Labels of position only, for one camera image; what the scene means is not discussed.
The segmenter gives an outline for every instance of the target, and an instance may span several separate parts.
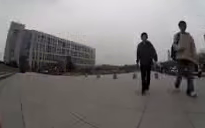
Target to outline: walking man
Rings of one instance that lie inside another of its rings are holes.
[[[171,57],[177,61],[178,75],[175,82],[175,88],[179,89],[182,77],[187,78],[186,94],[190,97],[196,97],[197,93],[194,89],[194,81],[192,72],[197,65],[196,47],[192,36],[186,32],[187,24],[180,21],[178,24],[180,32],[175,34],[174,43],[172,45]]]
[[[148,34],[141,34],[142,42],[138,44],[137,48],[137,59],[136,63],[141,70],[141,79],[142,79],[142,95],[146,91],[149,91],[150,85],[150,72],[153,64],[153,60],[157,62],[157,53],[152,43],[148,41]]]

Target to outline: pavement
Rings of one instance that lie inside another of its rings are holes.
[[[15,74],[0,81],[2,128],[205,128],[205,78],[198,98],[152,74],[150,94],[137,95],[132,73],[101,76]]]

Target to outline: leg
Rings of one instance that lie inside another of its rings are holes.
[[[180,87],[183,72],[184,72],[184,66],[181,62],[178,62],[177,69],[178,69],[178,72],[177,72],[177,78],[176,78],[176,81],[175,81],[175,88],[178,89]]]
[[[141,69],[141,79],[142,79],[142,94],[145,93],[146,90],[146,68],[145,66],[141,65],[140,66]]]
[[[191,92],[194,92],[194,77],[192,75],[193,71],[193,64],[188,64],[187,65],[187,70],[186,70],[186,78],[187,78],[187,94],[190,95]]]
[[[146,68],[146,90],[149,90],[151,76],[151,66]]]

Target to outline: pants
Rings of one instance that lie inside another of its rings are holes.
[[[142,92],[149,90],[151,65],[141,65]]]
[[[189,61],[185,61],[185,60],[179,60],[178,61],[178,75],[177,75],[177,79],[175,82],[175,86],[176,88],[180,87],[182,78],[185,77],[187,79],[187,94],[191,93],[194,91],[194,77],[193,77],[193,70],[194,70],[194,64],[189,62]]]

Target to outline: white building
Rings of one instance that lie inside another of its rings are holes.
[[[19,64],[20,56],[27,56],[30,69],[66,62],[67,57],[71,57],[77,66],[95,65],[94,48],[36,30],[27,30],[24,25],[12,22],[4,61]]]

